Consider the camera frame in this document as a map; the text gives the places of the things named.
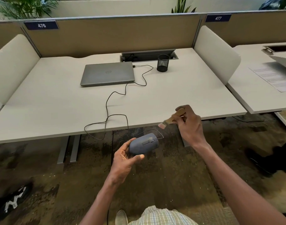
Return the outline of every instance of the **blue sign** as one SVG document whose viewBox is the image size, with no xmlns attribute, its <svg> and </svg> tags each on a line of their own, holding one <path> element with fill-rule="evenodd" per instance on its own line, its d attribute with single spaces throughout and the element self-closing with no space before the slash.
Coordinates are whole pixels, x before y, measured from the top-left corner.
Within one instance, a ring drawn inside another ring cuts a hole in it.
<svg viewBox="0 0 286 225">
<path fill-rule="evenodd" d="M 228 22 L 231 16 L 231 14 L 207 15 L 205 22 Z"/>
<path fill-rule="evenodd" d="M 24 22 L 24 24 L 28 30 L 50 30 L 59 28 L 55 20 Z"/>
</svg>

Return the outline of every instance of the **brush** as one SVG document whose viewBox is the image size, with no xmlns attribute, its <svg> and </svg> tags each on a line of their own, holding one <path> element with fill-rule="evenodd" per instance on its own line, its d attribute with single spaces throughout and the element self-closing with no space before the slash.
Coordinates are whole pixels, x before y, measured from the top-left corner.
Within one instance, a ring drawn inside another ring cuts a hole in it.
<svg viewBox="0 0 286 225">
<path fill-rule="evenodd" d="M 185 112 L 186 112 L 185 109 L 181 108 L 177 112 L 175 112 L 173 115 L 182 116 Z M 167 125 L 173 123 L 172 120 L 173 120 L 173 117 L 170 117 L 167 120 L 163 121 L 162 123 L 158 124 L 158 127 L 160 127 L 161 129 L 164 129 Z"/>
</svg>

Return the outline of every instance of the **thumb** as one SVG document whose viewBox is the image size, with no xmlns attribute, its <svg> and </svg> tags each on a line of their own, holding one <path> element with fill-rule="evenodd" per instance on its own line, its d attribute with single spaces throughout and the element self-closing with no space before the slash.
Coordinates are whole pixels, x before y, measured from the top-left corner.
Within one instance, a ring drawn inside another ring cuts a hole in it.
<svg viewBox="0 0 286 225">
<path fill-rule="evenodd" d="M 173 120 L 175 120 L 177 122 L 179 127 L 185 124 L 183 119 L 180 116 L 172 115 L 171 117 L 173 117 Z"/>
<path fill-rule="evenodd" d="M 130 159 L 128 160 L 130 166 L 134 165 L 135 163 L 141 162 L 141 160 L 143 160 L 144 157 L 145 157 L 144 155 L 136 155 L 136 156 L 134 156 L 133 158 L 130 158 Z"/>
</svg>

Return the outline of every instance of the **plaid shirt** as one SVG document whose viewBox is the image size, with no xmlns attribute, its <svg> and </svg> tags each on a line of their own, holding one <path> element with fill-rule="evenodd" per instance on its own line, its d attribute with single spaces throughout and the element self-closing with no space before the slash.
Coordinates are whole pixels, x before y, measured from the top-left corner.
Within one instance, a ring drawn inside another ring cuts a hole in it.
<svg viewBox="0 0 286 225">
<path fill-rule="evenodd" d="M 158 209 L 156 206 L 146 208 L 141 217 L 128 225 L 160 225 L 160 224 L 188 224 L 198 225 L 192 219 L 178 211 Z"/>
</svg>

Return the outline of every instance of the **pen holder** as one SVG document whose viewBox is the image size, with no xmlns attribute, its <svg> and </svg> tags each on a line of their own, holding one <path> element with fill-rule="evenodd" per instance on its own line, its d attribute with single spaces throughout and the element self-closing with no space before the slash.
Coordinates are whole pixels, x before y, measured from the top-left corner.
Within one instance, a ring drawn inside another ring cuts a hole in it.
<svg viewBox="0 0 286 225">
<path fill-rule="evenodd" d="M 170 57 L 168 55 L 159 55 L 158 56 L 158 66 L 156 69 L 159 72 L 166 72 L 168 69 L 169 59 L 170 59 Z"/>
</svg>

